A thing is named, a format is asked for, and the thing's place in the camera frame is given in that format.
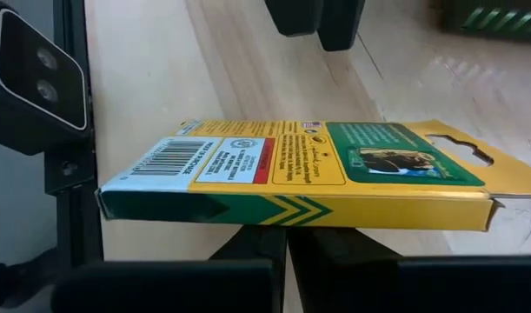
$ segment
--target barcode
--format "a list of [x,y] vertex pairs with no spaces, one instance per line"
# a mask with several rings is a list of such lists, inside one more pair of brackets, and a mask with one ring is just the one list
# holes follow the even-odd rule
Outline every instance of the barcode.
[[131,175],[176,176],[206,143],[170,141],[139,163]]

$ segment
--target white label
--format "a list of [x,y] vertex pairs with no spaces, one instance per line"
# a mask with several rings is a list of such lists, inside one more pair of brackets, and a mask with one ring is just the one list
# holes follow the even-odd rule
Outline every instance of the white label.
[[253,183],[264,144],[264,138],[225,138],[196,181]]
[[101,190],[186,192],[221,141],[220,137],[164,138]]
[[178,136],[186,136],[190,132],[192,132],[192,130],[197,129],[201,125],[203,125],[203,121],[197,121],[197,120],[196,121],[191,121],[191,122],[187,123],[186,125],[184,125],[176,134]]

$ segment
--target camera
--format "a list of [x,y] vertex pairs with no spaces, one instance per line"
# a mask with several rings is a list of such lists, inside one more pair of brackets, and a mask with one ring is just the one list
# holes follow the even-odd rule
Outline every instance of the camera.
[[35,155],[88,136],[88,123],[80,65],[0,3],[0,144]]

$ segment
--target barcode label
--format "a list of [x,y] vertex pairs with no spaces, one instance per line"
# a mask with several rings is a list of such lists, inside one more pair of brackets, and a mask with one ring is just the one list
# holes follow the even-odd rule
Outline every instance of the barcode label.
[[170,141],[139,163],[131,175],[176,176],[206,143]]
[[220,137],[164,138],[101,190],[187,192],[222,140]]

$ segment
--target green object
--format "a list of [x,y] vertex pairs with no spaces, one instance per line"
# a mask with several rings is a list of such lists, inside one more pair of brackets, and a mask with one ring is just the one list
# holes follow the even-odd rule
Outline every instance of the green object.
[[442,9],[446,30],[531,41],[531,0],[444,0]]
[[327,127],[354,182],[485,184],[402,124],[327,123]]

